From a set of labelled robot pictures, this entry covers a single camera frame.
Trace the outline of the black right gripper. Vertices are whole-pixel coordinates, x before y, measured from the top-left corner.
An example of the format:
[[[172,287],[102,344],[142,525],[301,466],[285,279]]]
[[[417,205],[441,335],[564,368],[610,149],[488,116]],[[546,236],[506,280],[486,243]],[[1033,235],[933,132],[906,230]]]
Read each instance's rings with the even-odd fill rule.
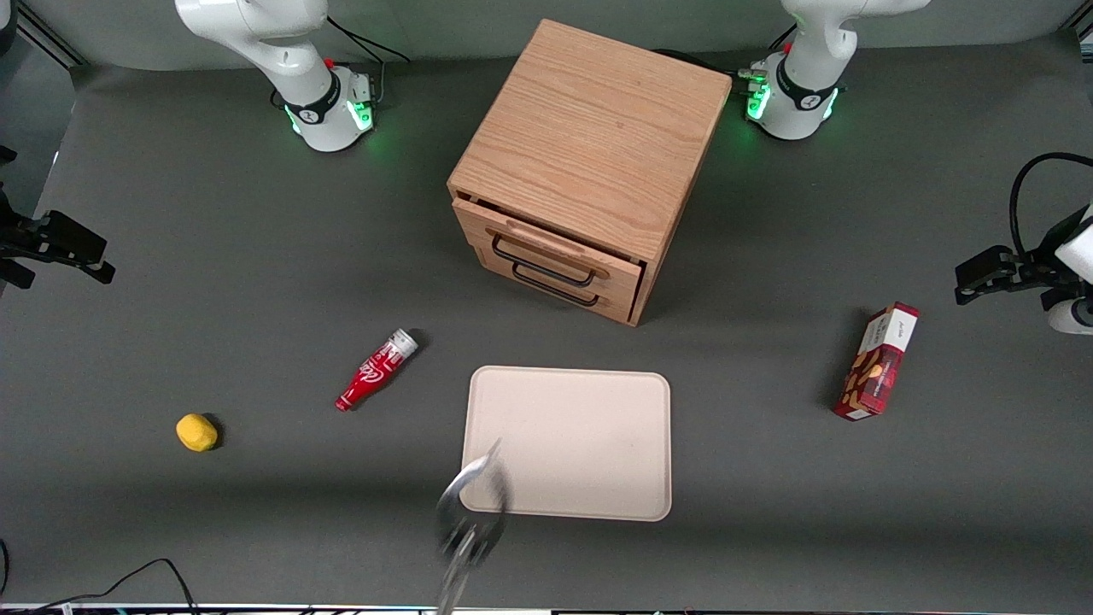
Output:
[[[1,279],[19,289],[32,287],[35,272],[16,258],[46,262],[44,255],[81,262],[79,270],[99,284],[111,284],[116,268],[102,261],[105,238],[60,211],[47,211],[42,218],[17,214],[1,192]]]

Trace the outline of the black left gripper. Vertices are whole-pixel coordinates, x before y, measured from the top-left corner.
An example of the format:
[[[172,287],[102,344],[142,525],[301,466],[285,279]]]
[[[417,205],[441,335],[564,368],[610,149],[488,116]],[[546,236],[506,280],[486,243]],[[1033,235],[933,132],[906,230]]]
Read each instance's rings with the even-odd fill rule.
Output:
[[[1092,218],[1090,205],[1050,227],[1035,249],[1027,249],[1019,223],[1014,225],[1014,249],[1024,272],[1053,288],[1078,289],[1092,281]],[[954,300],[967,305],[977,297],[1026,289],[1014,282],[1014,251],[1007,246],[991,246],[954,268]]]

